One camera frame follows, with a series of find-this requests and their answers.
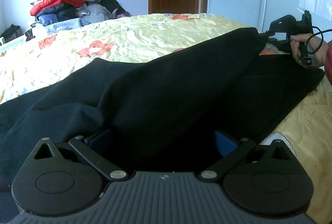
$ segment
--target pile of clothes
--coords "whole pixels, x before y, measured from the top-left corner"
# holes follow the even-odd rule
[[[130,16],[116,0],[35,0],[30,15],[35,17],[35,22],[43,26],[54,25],[71,19],[79,19],[77,22],[66,22],[84,26],[90,23],[101,22],[107,19],[115,19],[123,16]],[[62,24],[52,28],[64,28]]]

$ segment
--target circular pad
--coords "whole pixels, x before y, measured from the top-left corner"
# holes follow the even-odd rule
[[[58,194],[69,190],[74,182],[74,177],[66,172],[51,171],[38,177],[36,187],[46,194]]]
[[[238,166],[226,174],[223,187],[240,207],[261,216],[304,212],[313,194],[307,174],[286,165],[260,162]]]

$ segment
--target black backpack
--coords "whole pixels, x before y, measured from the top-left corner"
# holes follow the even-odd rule
[[[117,9],[117,12],[115,14],[116,16],[125,13],[125,10],[117,0],[100,0],[99,4],[105,7],[111,13],[113,13],[113,11]]]
[[[5,39],[5,43],[8,43],[9,41],[14,40],[22,35],[23,33],[21,27],[19,25],[12,24],[0,35],[0,37],[3,37]]]

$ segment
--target bed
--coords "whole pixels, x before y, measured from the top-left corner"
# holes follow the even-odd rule
[[[212,14],[124,17],[0,51],[0,103],[63,80],[95,58],[141,63],[246,27]],[[314,184],[308,215],[332,220],[332,86],[326,77],[270,135],[282,138]]]

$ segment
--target blue gripper pad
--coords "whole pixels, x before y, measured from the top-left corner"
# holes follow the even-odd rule
[[[103,154],[111,145],[113,135],[111,129],[107,129],[100,133],[88,137],[85,144],[98,154]]]
[[[238,142],[227,134],[223,134],[222,132],[215,130],[215,147],[217,151],[223,156],[227,156],[232,153],[238,145]]]

